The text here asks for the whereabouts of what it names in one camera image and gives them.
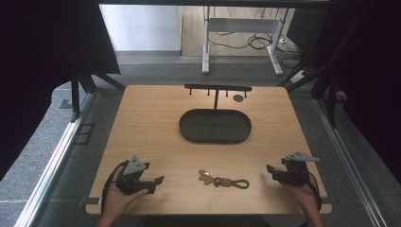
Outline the black floor outlet frame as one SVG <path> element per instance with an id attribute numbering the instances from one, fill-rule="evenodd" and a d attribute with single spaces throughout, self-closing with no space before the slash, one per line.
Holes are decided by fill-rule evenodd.
<path id="1" fill-rule="evenodd" d="M 73 140 L 74 145 L 87 145 L 93 134 L 94 124 L 81 124 Z"/>

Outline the white power strip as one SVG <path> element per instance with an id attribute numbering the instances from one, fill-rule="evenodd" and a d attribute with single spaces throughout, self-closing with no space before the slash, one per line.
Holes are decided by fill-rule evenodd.
<path id="1" fill-rule="evenodd" d="M 307 72 L 304 71 L 304 70 L 301 70 L 301 71 L 299 71 L 297 74 L 295 74 L 295 75 L 290 79 L 290 81 L 291 81 L 292 83 L 295 83 L 295 82 L 297 82 L 297 81 L 303 79 L 306 75 L 307 75 Z"/>

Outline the person's left hand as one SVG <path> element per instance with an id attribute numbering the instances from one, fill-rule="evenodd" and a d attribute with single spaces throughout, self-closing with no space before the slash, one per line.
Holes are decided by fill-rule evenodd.
<path id="1" fill-rule="evenodd" d="M 128 207 L 136 200 L 144 197 L 148 191 L 143 189 L 139 192 L 136 192 L 132 195 L 126 195 L 120 191 L 120 189 L 116 186 L 116 180 L 120 173 L 122 172 L 123 167 L 119 167 L 114 173 L 112 180 L 108 186 L 106 199 L 104 202 L 104 208 L 102 214 L 113 214 L 113 215 L 124 215 Z"/>

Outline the white desk frame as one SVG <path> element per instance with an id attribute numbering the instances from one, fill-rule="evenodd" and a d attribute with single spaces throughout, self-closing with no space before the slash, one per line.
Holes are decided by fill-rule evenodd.
<path id="1" fill-rule="evenodd" d="M 201 71 L 209 73 L 209 33 L 210 32 L 239 32 L 239 33 L 270 33 L 273 35 L 272 44 L 267 46 L 270 62 L 277 76 L 283 75 L 282 67 L 276 57 L 276 50 L 284 29 L 289 9 L 282 9 L 279 19 L 241 19 L 241 18 L 212 18 L 210 7 L 203 10 L 204 35 L 201 56 Z"/>

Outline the bear keychain with green loop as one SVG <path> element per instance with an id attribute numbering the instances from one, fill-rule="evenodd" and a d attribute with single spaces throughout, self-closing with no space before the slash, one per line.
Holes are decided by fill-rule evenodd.
<path id="1" fill-rule="evenodd" d="M 205 185 L 212 184 L 214 187 L 235 187 L 239 189 L 248 189 L 250 187 L 250 183 L 247 180 L 231 180 L 228 178 L 213 177 L 204 169 L 199 171 L 199 180 Z"/>

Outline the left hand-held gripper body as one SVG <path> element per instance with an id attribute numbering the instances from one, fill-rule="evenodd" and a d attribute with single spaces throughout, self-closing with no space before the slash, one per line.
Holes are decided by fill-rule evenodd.
<path id="1" fill-rule="evenodd" d="M 149 194 L 153 194 L 156 189 L 154 181 L 142 182 L 140 180 L 145 170 L 144 163 L 137 156 L 133 155 L 125 163 L 121 174 L 117 178 L 116 186 L 126 195 L 132 195 L 143 189 L 146 189 Z"/>

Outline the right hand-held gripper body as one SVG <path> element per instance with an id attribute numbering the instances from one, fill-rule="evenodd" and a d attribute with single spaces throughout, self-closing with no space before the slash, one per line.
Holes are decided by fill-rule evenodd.
<path id="1" fill-rule="evenodd" d="M 275 181 L 286 183 L 289 185 L 305 185 L 309 182 L 309 170 L 307 162 L 319 162 L 320 159 L 301 151 L 293 152 L 285 157 L 288 164 L 285 166 L 286 171 L 277 170 L 277 174 L 273 176 Z"/>

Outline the black metal stand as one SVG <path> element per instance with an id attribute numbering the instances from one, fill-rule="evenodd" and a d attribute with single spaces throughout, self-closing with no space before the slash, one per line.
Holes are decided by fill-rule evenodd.
<path id="1" fill-rule="evenodd" d="M 126 86 L 119 81 L 111 78 L 109 75 L 99 72 L 94 72 L 94 75 L 103 81 L 109 83 L 116 89 L 124 91 Z M 92 74 L 87 74 L 74 68 L 71 72 L 71 101 L 72 101 L 72 122 L 76 122 L 80 116 L 80 103 L 79 103 L 79 87 L 82 87 L 86 93 L 93 94 L 96 91 L 96 85 Z"/>
<path id="2" fill-rule="evenodd" d="M 310 94 L 313 98 L 321 98 L 325 92 L 328 93 L 326 101 L 327 104 L 326 119 L 328 120 L 328 122 L 332 127 L 336 127 L 335 109 L 337 102 L 337 97 L 336 97 L 337 85 L 336 85 L 336 77 L 331 72 L 331 70 L 333 69 L 333 63 L 328 61 L 322 67 L 318 68 L 316 71 L 312 71 L 306 76 L 303 76 L 298 81 L 288 84 L 290 80 L 293 79 L 295 75 L 299 73 L 305 66 L 306 63 L 302 61 L 296 64 L 292 68 L 292 70 L 288 73 L 287 77 L 278 84 L 278 87 L 283 87 L 288 92 L 291 92 L 315 79 L 316 82 L 312 87 Z"/>

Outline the black key rack with tray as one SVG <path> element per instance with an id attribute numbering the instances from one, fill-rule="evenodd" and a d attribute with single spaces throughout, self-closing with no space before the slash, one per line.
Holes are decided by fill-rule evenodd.
<path id="1" fill-rule="evenodd" d="M 251 119 L 241 111 L 219 109 L 219 92 L 243 92 L 243 97 L 253 90 L 250 86 L 185 84 L 192 95 L 194 89 L 215 91 L 212 109 L 192 109 L 184 113 L 179 121 L 181 136 L 187 141 L 204 144 L 239 144 L 244 142 L 252 131 Z"/>

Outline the aluminium floor rail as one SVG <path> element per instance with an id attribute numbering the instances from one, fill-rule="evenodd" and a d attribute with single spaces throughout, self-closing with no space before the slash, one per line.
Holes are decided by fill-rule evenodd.
<path id="1" fill-rule="evenodd" d="M 357 195 L 374 227 L 388 227 L 382 212 L 377 205 L 370 189 L 362 179 L 357 166 L 351 158 L 347 147 L 345 146 L 337 128 L 328 120 L 328 111 L 324 108 L 321 101 L 316 98 L 312 99 L 320 118 L 329 134 L 330 139 L 340 157 L 340 160 L 350 178 L 353 187 L 356 189 Z"/>
<path id="2" fill-rule="evenodd" d="M 80 124 L 82 123 L 88 105 L 93 99 L 92 94 L 86 94 L 82 101 L 78 105 L 80 114 L 77 119 L 73 122 L 69 122 L 66 129 L 63 132 L 61 140 L 57 144 L 53 154 L 51 155 L 43 174 L 33 189 L 29 199 L 26 201 L 26 205 L 17 219 L 14 227 L 30 227 L 36 218 L 44 198 L 58 172 L 61 162 L 72 144 L 73 138 L 76 135 Z"/>

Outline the person's right hand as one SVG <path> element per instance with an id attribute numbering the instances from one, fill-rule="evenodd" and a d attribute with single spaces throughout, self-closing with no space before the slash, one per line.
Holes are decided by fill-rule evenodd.
<path id="1" fill-rule="evenodd" d="M 304 186 L 292 186 L 285 184 L 285 188 L 290 191 L 305 214 L 311 212 L 320 213 L 314 191 L 310 187 L 311 185 L 317 189 L 317 183 L 313 177 L 310 177 L 309 183 L 305 184 Z"/>

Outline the black curtain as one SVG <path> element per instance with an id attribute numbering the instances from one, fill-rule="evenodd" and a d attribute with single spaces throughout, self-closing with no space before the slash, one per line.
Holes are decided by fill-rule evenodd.
<path id="1" fill-rule="evenodd" d="M 401 183 L 401 0 L 328 0 L 296 9 L 296 43 L 310 42 L 303 62 L 316 68 L 312 95 L 343 91 L 343 110 L 386 169 Z"/>
<path id="2" fill-rule="evenodd" d="M 0 0 L 0 180 L 77 71 L 120 72 L 97 0 Z"/>

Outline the black tape strip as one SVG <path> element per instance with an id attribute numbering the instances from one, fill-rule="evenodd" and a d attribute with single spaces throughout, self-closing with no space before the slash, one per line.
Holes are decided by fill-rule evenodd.
<path id="1" fill-rule="evenodd" d="M 100 198 L 84 198 L 78 200 L 78 206 L 83 207 L 87 204 L 97 205 L 100 202 Z"/>

